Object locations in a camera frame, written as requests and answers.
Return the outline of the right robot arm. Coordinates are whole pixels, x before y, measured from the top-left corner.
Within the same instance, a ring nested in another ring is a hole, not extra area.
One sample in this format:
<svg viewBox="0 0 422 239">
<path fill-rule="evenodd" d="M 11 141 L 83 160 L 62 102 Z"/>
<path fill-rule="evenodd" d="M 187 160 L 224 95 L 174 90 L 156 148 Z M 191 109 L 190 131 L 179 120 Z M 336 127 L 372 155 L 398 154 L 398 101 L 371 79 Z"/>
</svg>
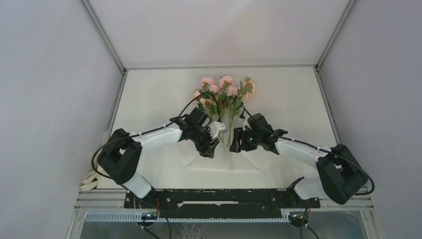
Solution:
<svg viewBox="0 0 422 239">
<path fill-rule="evenodd" d="M 307 199 L 328 197 L 344 205 L 367 183 L 375 190 L 374 180 L 362 169 L 351 151 L 344 144 L 334 147 L 315 146 L 297 139 L 283 129 L 273 129 L 262 114 L 250 116 L 242 127 L 234 128 L 231 152 L 248 152 L 262 147 L 276 155 L 296 159 L 314 168 L 316 177 L 300 177 L 290 184 L 288 202 L 301 207 Z"/>
</svg>

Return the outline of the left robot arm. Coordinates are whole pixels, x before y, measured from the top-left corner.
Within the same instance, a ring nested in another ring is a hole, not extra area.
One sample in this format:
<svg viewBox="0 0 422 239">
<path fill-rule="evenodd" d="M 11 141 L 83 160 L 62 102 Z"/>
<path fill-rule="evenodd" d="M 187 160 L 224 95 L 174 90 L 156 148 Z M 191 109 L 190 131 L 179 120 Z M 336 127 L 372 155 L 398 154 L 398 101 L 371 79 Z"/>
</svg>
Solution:
<svg viewBox="0 0 422 239">
<path fill-rule="evenodd" d="M 220 120 L 203 125 L 208 117 L 194 108 L 190 114 L 173 117 L 167 124 L 146 132 L 129 133 L 119 128 L 95 151 L 91 167 L 98 175 L 133 193 L 141 206 L 151 207 L 156 200 L 154 187 L 137 172 L 142 153 L 189 140 L 201 157 L 213 158 L 218 135 L 227 128 Z"/>
</svg>

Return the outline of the pink flower two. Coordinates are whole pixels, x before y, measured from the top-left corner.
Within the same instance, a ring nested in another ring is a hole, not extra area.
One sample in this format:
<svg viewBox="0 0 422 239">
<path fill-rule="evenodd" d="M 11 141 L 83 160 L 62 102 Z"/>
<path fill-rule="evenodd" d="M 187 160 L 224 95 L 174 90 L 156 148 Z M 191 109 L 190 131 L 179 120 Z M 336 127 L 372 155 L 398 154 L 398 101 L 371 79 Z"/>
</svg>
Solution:
<svg viewBox="0 0 422 239">
<path fill-rule="evenodd" d="M 213 119 L 222 121 L 223 109 L 220 102 L 220 87 L 215 83 L 212 77 L 203 77 L 201 79 L 201 88 L 199 93 L 202 95 L 199 99 L 203 109 Z"/>
</svg>

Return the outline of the pink flower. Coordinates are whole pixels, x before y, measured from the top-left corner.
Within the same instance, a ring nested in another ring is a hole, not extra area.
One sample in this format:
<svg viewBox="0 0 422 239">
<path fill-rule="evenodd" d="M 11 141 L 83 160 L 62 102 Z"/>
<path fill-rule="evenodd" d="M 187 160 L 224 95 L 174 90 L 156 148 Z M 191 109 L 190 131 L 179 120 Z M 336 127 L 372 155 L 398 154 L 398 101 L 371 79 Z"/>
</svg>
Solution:
<svg viewBox="0 0 422 239">
<path fill-rule="evenodd" d="M 227 100 L 228 100 L 228 140 L 227 147 L 231 146 L 233 140 L 233 125 L 234 117 L 240 113 L 240 107 L 242 105 L 243 97 L 243 84 L 240 83 L 240 86 L 230 85 L 227 87 Z"/>
<path fill-rule="evenodd" d="M 242 105 L 240 107 L 240 110 L 241 110 L 241 108 L 244 105 L 244 102 L 243 101 L 246 98 L 248 98 L 249 96 L 251 96 L 251 95 L 254 94 L 254 92 L 255 92 L 255 84 L 251 81 L 250 78 L 246 78 L 245 79 L 245 82 L 241 82 L 240 81 L 240 83 L 242 83 L 243 84 L 243 87 L 244 87 L 244 89 L 243 89 L 243 97 L 242 97 Z"/>
<path fill-rule="evenodd" d="M 219 106 L 217 92 L 204 89 L 196 90 L 194 100 L 198 102 L 199 109 L 210 118 L 208 126 L 211 130 L 211 138 L 218 138 L 220 131 L 225 127 L 222 126 L 222 109 Z"/>
</svg>

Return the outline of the white wrapping paper sheet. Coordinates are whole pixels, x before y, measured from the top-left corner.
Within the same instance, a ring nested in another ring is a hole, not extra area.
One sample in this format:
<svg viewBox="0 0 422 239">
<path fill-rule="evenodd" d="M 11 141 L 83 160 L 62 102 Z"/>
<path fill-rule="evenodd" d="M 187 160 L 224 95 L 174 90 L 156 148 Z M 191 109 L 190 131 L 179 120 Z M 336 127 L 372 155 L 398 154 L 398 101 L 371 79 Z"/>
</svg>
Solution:
<svg viewBox="0 0 422 239">
<path fill-rule="evenodd" d="M 128 72 L 113 129 L 147 131 L 165 124 L 190 100 L 201 78 L 250 78 L 255 92 L 246 98 L 251 114 L 261 113 L 274 129 L 315 146 L 336 140 L 312 67 L 208 68 L 131 70 Z M 285 188 L 297 178 L 316 177 L 317 170 L 296 159 L 261 147 L 229 152 L 221 142 L 214 158 L 199 156 L 190 141 L 168 144 L 141 155 L 138 172 L 158 189 Z"/>
</svg>

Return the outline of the pink flower one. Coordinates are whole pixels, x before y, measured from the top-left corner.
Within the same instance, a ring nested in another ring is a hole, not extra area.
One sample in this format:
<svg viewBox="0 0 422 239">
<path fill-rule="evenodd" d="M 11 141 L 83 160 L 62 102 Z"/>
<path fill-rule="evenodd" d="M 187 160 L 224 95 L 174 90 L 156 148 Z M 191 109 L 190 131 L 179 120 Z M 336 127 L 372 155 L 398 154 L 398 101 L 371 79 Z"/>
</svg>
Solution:
<svg viewBox="0 0 422 239">
<path fill-rule="evenodd" d="M 219 87 L 220 87 L 220 102 L 223 109 L 222 119 L 227 119 L 227 133 L 228 133 L 228 100 L 227 100 L 227 87 L 234 85 L 234 79 L 231 76 L 222 76 L 220 78 Z M 228 135 L 222 136 L 221 139 L 224 139 L 225 144 L 227 145 Z"/>
</svg>

